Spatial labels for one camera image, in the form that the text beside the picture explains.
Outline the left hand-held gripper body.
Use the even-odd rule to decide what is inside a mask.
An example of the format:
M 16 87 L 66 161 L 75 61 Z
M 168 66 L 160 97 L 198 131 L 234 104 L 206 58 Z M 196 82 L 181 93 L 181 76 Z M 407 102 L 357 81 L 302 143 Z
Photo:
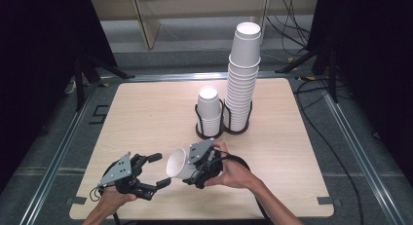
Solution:
M 113 183 L 121 194 L 134 194 L 142 196 L 140 181 L 137 179 L 146 164 L 146 157 L 135 154 L 133 157 L 127 153 L 117 162 L 112 163 L 102 178 L 97 183 L 97 188 L 102 191 Z

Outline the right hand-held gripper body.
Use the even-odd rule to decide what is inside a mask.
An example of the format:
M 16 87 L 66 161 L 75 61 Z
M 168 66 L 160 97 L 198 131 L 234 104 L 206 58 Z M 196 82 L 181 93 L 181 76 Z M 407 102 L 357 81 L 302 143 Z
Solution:
M 205 182 L 223 171 L 221 152 L 212 147 L 214 139 L 206 139 L 190 146 L 189 163 L 196 167 L 191 177 L 198 179 L 197 188 L 204 189 Z

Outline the white paper cup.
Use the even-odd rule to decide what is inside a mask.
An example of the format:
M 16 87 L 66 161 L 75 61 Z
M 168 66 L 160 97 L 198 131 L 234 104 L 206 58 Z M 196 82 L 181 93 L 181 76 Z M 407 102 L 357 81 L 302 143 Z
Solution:
M 187 179 L 195 172 L 196 167 L 189 163 L 189 153 L 182 149 L 174 150 L 168 159 L 166 173 L 168 177 Z

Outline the black wire cup holder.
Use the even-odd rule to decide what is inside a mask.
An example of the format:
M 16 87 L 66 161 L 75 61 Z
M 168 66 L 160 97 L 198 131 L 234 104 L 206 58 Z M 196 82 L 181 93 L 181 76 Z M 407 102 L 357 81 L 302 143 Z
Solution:
M 232 111 L 229 109 L 229 107 L 226 105 L 226 103 L 224 101 L 219 100 L 219 102 L 220 102 L 222 111 L 221 111 L 221 114 L 219 116 L 220 122 L 219 122 L 219 126 L 218 126 L 218 131 L 215 131 L 213 135 L 207 134 L 207 132 L 206 132 L 207 122 L 202 119 L 201 114 L 200 114 L 199 109 L 198 109 L 198 105 L 195 105 L 195 113 L 196 113 L 196 116 L 197 116 L 197 124 L 195 126 L 195 132 L 196 132 L 196 135 L 199 138 L 201 138 L 201 139 L 218 138 L 224 132 L 232 134 L 232 135 L 239 135 L 239 134 L 245 133 L 248 130 L 248 128 L 249 128 L 249 118 L 250 118 L 250 115 L 251 115 L 253 103 L 250 103 L 250 105 L 249 105 L 249 110 L 248 110 L 248 113 L 247 113 L 247 118 L 248 119 L 246 120 L 245 126 L 240 131 L 233 131 L 232 130 L 233 123 L 231 121 L 228 122 L 228 125 L 224 124 L 225 114 L 228 114 L 229 117 L 232 117 Z

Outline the tall stack of cups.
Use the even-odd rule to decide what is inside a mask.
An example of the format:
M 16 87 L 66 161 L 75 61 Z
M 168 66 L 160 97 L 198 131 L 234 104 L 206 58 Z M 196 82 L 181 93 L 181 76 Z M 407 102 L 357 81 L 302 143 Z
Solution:
M 236 27 L 228 63 L 224 125 L 233 132 L 247 126 L 259 70 L 261 28 L 254 22 Z

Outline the person's left hand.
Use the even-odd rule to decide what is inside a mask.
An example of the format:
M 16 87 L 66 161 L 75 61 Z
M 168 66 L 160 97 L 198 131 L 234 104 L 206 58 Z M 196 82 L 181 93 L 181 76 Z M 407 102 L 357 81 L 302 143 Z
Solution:
M 135 200 L 136 195 L 122 194 L 116 189 L 115 186 L 107 186 L 104 188 L 103 194 L 96 208 L 100 213 L 108 216 L 115 213 L 124 204 Z

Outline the person's right hand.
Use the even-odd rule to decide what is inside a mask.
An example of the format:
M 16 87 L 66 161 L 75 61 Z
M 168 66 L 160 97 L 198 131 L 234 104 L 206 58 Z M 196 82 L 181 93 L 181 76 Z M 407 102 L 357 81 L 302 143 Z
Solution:
M 223 171 L 205 182 L 205 186 L 224 185 L 232 188 L 253 190 L 262 181 L 242 164 L 227 158 L 229 150 L 222 141 L 214 141 L 212 147 L 221 152 Z

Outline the short stack of cups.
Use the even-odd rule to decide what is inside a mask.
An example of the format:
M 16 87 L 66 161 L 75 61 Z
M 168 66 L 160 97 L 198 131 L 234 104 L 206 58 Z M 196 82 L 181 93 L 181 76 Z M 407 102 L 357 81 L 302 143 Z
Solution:
M 215 87 L 202 87 L 199 91 L 197 111 L 201 118 L 200 133 L 204 136 L 215 136 L 220 132 L 221 103 Z

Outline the black metal stand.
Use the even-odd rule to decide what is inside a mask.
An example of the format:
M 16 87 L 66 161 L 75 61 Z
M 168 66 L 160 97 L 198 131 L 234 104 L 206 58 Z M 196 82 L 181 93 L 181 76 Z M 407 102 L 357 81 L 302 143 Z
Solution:
M 300 56 L 298 59 L 291 62 L 287 67 L 276 70 L 276 73 L 289 73 L 294 68 L 310 60 L 314 56 L 317 59 L 313 65 L 312 71 L 315 75 L 320 75 L 323 68 L 328 72 L 328 93 L 333 101 L 337 103 L 336 52 L 333 46 L 315 47 L 313 50 L 308 51 L 303 56 Z
M 74 78 L 77 95 L 77 111 L 79 111 L 86 102 L 86 96 L 84 92 L 84 81 L 86 78 L 89 83 L 95 84 L 100 81 L 100 76 L 97 73 L 98 68 L 104 70 L 122 78 L 131 79 L 133 75 L 127 74 L 115 66 L 112 66 L 102 60 L 99 60 L 93 56 L 78 55 L 74 62 Z

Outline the black curtain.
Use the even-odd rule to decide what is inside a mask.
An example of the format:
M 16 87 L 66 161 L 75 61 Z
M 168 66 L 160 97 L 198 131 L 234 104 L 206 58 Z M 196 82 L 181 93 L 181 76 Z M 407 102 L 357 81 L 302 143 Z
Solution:
M 413 185 L 413 0 L 318 0 L 307 48 L 328 43 L 359 106 Z
M 0 0 L 0 193 L 80 55 L 116 64 L 92 0 Z

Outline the light wooden furniture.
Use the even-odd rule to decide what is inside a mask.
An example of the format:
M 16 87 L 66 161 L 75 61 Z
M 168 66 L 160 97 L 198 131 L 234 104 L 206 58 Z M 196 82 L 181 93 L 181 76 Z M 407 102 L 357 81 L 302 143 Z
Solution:
M 137 20 L 152 49 L 161 19 L 251 17 L 262 24 L 270 0 L 91 0 L 100 20 Z

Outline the metal floor rail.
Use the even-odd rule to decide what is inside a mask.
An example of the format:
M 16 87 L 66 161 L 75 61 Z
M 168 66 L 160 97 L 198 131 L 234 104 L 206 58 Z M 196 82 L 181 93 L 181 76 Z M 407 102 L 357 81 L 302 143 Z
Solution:
M 296 74 L 275 73 L 274 71 L 259 71 L 258 78 L 298 78 L 305 77 Z M 113 83 L 146 83 L 146 82 L 176 82 L 176 81 L 206 81 L 224 80 L 228 78 L 227 72 L 209 73 L 183 73 L 163 75 L 134 75 L 133 78 L 122 79 L 117 76 L 102 76 L 101 81 Z
M 64 129 L 64 136 L 54 149 L 54 152 L 49 157 L 49 164 L 45 168 L 30 167 L 30 168 L 18 168 L 18 175 L 22 176 L 39 176 L 41 180 L 39 183 L 32 187 L 33 194 L 30 196 L 30 200 L 27 208 L 24 211 L 22 218 L 19 220 L 19 225 L 33 225 L 50 190 L 55 182 L 56 176 L 59 173 L 59 169 L 63 160 L 70 149 L 76 131 L 79 129 L 86 110 L 89 107 L 90 100 L 98 87 L 98 83 L 83 84 L 77 86 L 76 92 L 86 92 L 85 96 L 81 100 L 80 106 L 76 107 L 74 113 L 70 116 L 70 123 Z
M 389 224 L 406 225 L 406 220 L 397 208 L 389 189 L 370 162 L 340 105 L 329 94 L 325 100 Z

